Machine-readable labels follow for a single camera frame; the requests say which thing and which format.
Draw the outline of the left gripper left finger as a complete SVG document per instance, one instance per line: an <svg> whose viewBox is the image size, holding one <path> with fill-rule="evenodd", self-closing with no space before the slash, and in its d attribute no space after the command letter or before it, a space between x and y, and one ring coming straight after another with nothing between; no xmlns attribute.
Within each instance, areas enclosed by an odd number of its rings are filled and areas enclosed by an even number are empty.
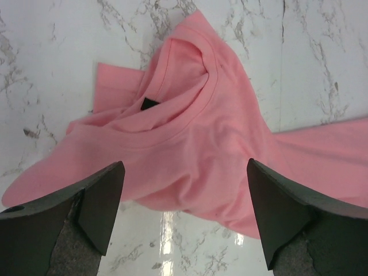
<svg viewBox="0 0 368 276"><path fill-rule="evenodd" d="M125 168L97 173L1 212L1 275L97 275L116 220Z"/></svg>

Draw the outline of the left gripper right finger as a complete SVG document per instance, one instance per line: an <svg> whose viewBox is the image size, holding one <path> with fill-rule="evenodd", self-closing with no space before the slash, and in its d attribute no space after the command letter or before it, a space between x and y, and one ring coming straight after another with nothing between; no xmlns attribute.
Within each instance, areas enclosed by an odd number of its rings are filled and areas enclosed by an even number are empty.
<svg viewBox="0 0 368 276"><path fill-rule="evenodd" d="M274 275L367 275L367 209L331 198L250 159L248 185Z"/></svg>

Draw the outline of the light pink t-shirt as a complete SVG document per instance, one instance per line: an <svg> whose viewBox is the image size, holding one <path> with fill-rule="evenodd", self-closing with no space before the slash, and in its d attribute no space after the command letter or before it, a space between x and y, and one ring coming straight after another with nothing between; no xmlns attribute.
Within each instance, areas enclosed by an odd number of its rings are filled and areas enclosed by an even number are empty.
<svg viewBox="0 0 368 276"><path fill-rule="evenodd" d="M35 200L121 161L123 201L181 210L257 238L246 170L252 158L320 193L367 206L367 120L272 133L237 55L195 11L145 71L100 63L93 113L71 122L2 203Z"/></svg>

